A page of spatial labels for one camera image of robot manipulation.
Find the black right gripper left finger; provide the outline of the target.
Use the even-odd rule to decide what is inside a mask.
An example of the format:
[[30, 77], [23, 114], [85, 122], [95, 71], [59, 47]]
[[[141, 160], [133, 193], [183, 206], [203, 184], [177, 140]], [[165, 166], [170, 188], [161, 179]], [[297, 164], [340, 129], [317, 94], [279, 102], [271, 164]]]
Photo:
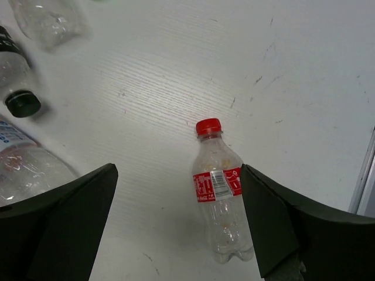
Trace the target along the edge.
[[117, 180], [108, 163], [1, 207], [1, 280], [89, 280]]

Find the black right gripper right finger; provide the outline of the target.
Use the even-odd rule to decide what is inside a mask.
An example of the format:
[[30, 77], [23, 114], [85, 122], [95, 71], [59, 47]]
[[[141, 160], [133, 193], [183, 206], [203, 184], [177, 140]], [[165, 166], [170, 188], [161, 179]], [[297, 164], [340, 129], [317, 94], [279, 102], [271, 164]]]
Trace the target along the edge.
[[374, 280], [374, 218], [319, 203], [249, 165], [240, 181], [264, 280]]

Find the clear bottle blue label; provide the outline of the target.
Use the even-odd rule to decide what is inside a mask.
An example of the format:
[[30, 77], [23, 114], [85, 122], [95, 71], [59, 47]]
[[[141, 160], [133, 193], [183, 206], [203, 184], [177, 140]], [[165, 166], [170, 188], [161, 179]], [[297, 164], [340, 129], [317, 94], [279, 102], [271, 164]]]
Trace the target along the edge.
[[1, 119], [1, 206], [45, 193], [75, 180], [64, 162]]

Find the small red-label cola bottle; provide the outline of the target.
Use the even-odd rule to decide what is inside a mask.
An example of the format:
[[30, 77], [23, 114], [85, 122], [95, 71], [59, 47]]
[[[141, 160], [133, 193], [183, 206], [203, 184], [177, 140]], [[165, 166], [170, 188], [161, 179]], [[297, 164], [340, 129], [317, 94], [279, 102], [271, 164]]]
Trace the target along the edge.
[[209, 118], [196, 124], [200, 149], [192, 168], [207, 246], [217, 263], [254, 256], [240, 183], [242, 159], [222, 138], [221, 123]]

